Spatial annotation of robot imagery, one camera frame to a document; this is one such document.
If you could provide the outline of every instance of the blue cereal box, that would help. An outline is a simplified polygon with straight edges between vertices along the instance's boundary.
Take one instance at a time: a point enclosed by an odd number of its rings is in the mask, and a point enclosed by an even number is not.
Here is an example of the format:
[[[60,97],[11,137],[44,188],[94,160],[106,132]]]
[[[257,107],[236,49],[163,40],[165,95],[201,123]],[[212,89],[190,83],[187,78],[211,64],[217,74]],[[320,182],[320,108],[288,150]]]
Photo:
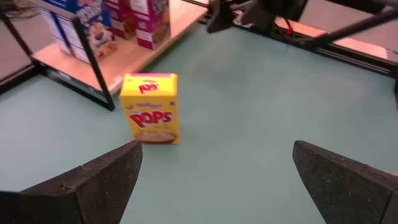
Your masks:
[[[109,13],[104,0],[43,0],[61,9],[76,14],[83,25],[88,43],[95,57],[105,58],[117,49],[112,33]],[[57,15],[75,56],[88,62],[87,55],[70,19]]]
[[[50,33],[54,37],[54,41],[58,45],[58,48],[69,55],[73,55],[69,41],[59,23],[59,20],[57,19],[57,16],[53,12],[41,7],[39,7],[39,11],[42,15],[42,19],[49,26]]]

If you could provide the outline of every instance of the pink cereal box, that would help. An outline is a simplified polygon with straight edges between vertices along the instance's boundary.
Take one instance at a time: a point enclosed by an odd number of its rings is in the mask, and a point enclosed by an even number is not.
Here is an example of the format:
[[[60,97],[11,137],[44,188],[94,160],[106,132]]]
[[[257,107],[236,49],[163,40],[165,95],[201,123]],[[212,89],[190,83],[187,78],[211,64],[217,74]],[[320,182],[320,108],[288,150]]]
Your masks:
[[[130,0],[130,6],[138,44],[155,50],[170,37],[169,0]]]
[[[109,11],[113,33],[123,39],[130,39],[135,34],[134,14],[129,0],[105,0]]]

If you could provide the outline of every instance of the cereal bowl image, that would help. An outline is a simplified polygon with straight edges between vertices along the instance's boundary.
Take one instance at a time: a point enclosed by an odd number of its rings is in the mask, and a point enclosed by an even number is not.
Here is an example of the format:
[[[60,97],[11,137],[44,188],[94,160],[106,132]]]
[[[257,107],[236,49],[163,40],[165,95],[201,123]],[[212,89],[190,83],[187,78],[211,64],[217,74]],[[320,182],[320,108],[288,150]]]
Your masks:
[[[162,42],[168,36],[168,33],[169,28],[165,25],[161,25],[155,30],[154,34],[152,35],[152,40],[155,44]]]
[[[168,8],[163,12],[163,24],[170,26],[170,12]]]
[[[176,139],[176,135],[170,132],[146,132],[143,131],[136,135],[136,139],[144,144],[171,144]]]
[[[113,40],[112,32],[105,29],[104,25],[100,22],[94,22],[90,26],[89,34],[89,42],[93,49],[98,48],[103,43]]]

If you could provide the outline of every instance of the black foam gripper pad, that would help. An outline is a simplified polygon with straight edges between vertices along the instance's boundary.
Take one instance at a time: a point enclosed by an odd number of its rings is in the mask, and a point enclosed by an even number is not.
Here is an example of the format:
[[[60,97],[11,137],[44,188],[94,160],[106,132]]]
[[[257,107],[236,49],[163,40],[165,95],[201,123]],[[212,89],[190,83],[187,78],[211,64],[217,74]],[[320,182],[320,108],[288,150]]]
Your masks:
[[[398,177],[305,141],[293,160],[327,224],[397,223]]]
[[[269,3],[262,0],[253,0],[253,3],[248,5],[243,12],[241,23],[243,25],[254,24],[259,30],[267,31],[273,25],[276,17],[276,12],[267,5]]]
[[[214,0],[209,3],[211,19],[207,22],[206,31],[209,34],[218,32],[233,25],[234,12],[226,0]]]
[[[21,192],[0,192],[0,223],[119,223],[141,162],[141,143],[132,141]]]

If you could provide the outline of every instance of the black metal frame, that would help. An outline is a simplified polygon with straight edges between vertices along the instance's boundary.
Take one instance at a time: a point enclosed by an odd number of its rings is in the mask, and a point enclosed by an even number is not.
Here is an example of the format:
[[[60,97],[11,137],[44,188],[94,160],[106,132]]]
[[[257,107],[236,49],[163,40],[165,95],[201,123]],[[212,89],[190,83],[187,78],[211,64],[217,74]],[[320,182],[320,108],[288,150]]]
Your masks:
[[[62,71],[58,71],[55,68],[52,68],[50,65],[47,65],[36,58],[33,58],[33,52],[31,49],[27,46],[26,42],[23,40],[21,35],[18,33],[16,28],[13,26],[9,18],[5,15],[2,10],[0,10],[0,18],[3,20],[7,28],[9,29],[10,33],[14,36],[14,38],[17,40],[18,44],[21,46],[23,51],[26,53],[26,55],[30,58],[30,61],[32,62],[30,65],[21,68],[19,71],[23,71],[23,75],[20,78],[12,78],[16,77],[16,73],[12,73],[7,76],[8,80],[5,80],[4,83],[2,83],[2,80],[0,80],[0,86],[1,90],[9,90],[10,88],[20,84],[24,80],[41,73],[45,75],[46,77],[49,77],[50,79],[56,81],[57,83],[77,92],[78,94],[83,95],[84,97],[88,98],[89,100],[105,107],[106,109],[113,111],[115,109],[114,101],[112,99],[111,93],[108,90],[108,87],[106,86],[104,77],[101,73],[100,67],[98,66],[97,60],[95,59],[94,53],[88,43],[88,40],[86,38],[86,34],[83,30],[83,26],[80,23],[80,19],[72,14],[68,13],[66,11],[63,11],[62,9],[59,9],[55,6],[52,6],[46,2],[43,2],[41,0],[31,0],[31,3],[35,4],[36,6],[42,7],[44,9],[49,9],[51,11],[56,12],[57,14],[60,14],[61,16],[70,19],[77,34],[80,39],[80,42],[83,46],[84,51],[87,54],[88,60],[91,64],[91,67],[94,71],[95,77],[101,87],[100,90],[95,89],[92,86],[87,85],[86,83],[83,83],[72,76],[63,73]]]
[[[48,3],[40,1],[40,0],[30,0],[30,1],[40,7],[50,9],[51,11],[57,12],[57,10],[61,10],[55,6],[52,6]],[[182,1],[196,4],[196,5],[202,6],[202,7],[208,6],[207,4],[203,4],[202,2],[198,2],[195,0],[182,0]],[[98,66],[98,63],[97,63],[95,57],[94,57],[91,47],[87,41],[84,30],[80,24],[79,18],[77,18],[73,14],[65,15],[64,12],[59,12],[58,14],[61,14],[62,16],[65,16],[65,17],[71,19],[71,21],[73,22],[73,25],[76,29],[78,37],[83,45],[83,48],[88,56],[91,66],[93,68],[94,74],[97,78],[97,81],[98,81],[100,87],[101,87],[100,90],[95,90],[92,86],[88,86],[87,84],[82,83],[81,81],[76,80],[73,77],[68,76],[67,74],[60,73],[56,69],[52,68],[50,65],[46,65],[46,64],[36,60],[35,58],[33,58],[32,51],[28,48],[26,43],[23,41],[23,39],[19,35],[18,31],[16,31],[16,29],[11,24],[11,22],[9,21],[7,16],[4,13],[0,12],[1,19],[7,25],[7,28],[10,30],[10,32],[14,36],[14,38],[18,41],[19,45],[22,47],[24,52],[31,59],[32,64],[34,65],[34,67],[32,68],[33,71],[39,71],[40,73],[44,74],[45,76],[55,80],[58,83],[61,83],[65,87],[87,97],[88,99],[94,101],[95,103],[97,103],[101,106],[104,106],[105,108],[109,109],[110,111],[114,110],[114,102],[113,102],[112,96],[111,96],[108,88],[106,87],[101,70]],[[285,29],[281,28],[281,27],[279,29],[271,29],[267,32],[264,32],[263,30],[258,30],[255,27],[246,28],[243,26],[238,26],[236,24],[234,26],[237,28],[240,28],[240,29],[247,30],[249,32],[253,32],[255,34],[263,35],[265,37],[270,37],[272,39],[275,39],[275,40],[278,40],[281,42],[285,42],[286,44],[300,47],[301,49],[309,50],[311,52],[315,52],[317,54],[320,54],[320,55],[323,55],[323,56],[326,56],[329,58],[333,58],[335,60],[350,63],[357,67],[365,68],[367,70],[377,72],[377,73],[380,73],[380,74],[388,76],[388,77],[392,77],[397,80],[398,79],[398,64],[397,63],[392,62],[390,60],[383,59],[383,58],[375,57],[373,55],[369,55],[364,52],[358,52],[353,49],[349,49],[347,47],[342,47],[340,45],[336,45],[333,43],[334,41],[336,41],[338,39],[342,39],[349,35],[353,35],[355,33],[364,31],[366,29],[378,26],[385,22],[391,21],[397,17],[398,17],[398,9],[393,8],[390,11],[382,12],[373,17],[370,17],[363,21],[357,22],[350,26],[344,27],[335,32],[323,34],[318,37],[309,37],[309,36],[306,36],[305,34],[295,32],[296,38],[301,39],[303,41],[289,40],[283,34],[281,34],[281,31],[282,32],[285,31]],[[82,88],[75,86],[74,84],[69,82],[70,80],[72,81],[72,83],[76,83],[76,84],[80,85]]]
[[[201,7],[208,7],[207,4],[202,2],[198,2],[196,0],[183,0],[189,2],[191,4],[196,4]],[[367,70],[380,73],[382,75],[392,77],[394,79],[398,79],[398,64],[383,58],[375,57],[373,55],[368,55],[363,52],[358,52],[353,49],[349,49],[347,47],[342,47],[340,45],[336,45],[333,42],[349,35],[353,35],[355,33],[364,31],[366,29],[378,26],[385,22],[391,21],[398,17],[398,9],[393,8],[390,11],[382,12],[373,17],[365,19],[363,21],[357,22],[355,24],[346,26],[337,31],[326,33],[320,35],[318,37],[309,37],[305,34],[295,32],[297,40],[303,41],[291,41],[281,35],[281,31],[285,32],[286,30],[280,27],[278,29],[271,29],[268,31],[263,31],[256,29],[255,27],[246,28],[243,26],[239,26],[233,24],[234,27],[239,29],[244,29],[249,32],[262,35],[264,37],[269,37],[286,44],[290,44],[296,47],[300,47],[301,49],[309,50],[316,54],[320,54],[329,58],[333,58],[342,62],[350,63],[357,67],[365,68]]]

